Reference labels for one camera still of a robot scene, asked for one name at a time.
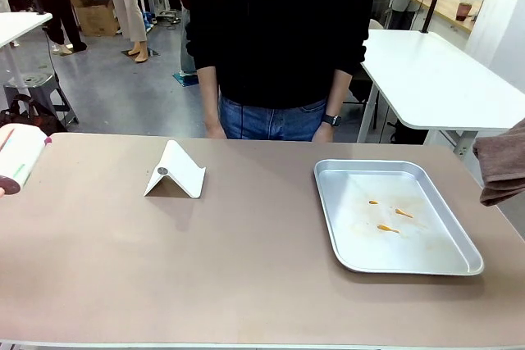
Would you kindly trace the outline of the person's left hand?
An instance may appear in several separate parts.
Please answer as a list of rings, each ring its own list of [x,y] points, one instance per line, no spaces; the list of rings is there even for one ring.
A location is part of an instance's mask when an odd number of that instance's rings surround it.
[[[322,122],[313,135],[314,143],[331,143],[334,138],[335,128],[325,122]]]

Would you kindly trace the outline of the person's right hand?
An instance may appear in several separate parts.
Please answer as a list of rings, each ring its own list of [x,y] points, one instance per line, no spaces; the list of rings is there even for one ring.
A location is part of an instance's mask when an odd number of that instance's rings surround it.
[[[206,136],[209,139],[227,139],[219,120],[205,122]]]

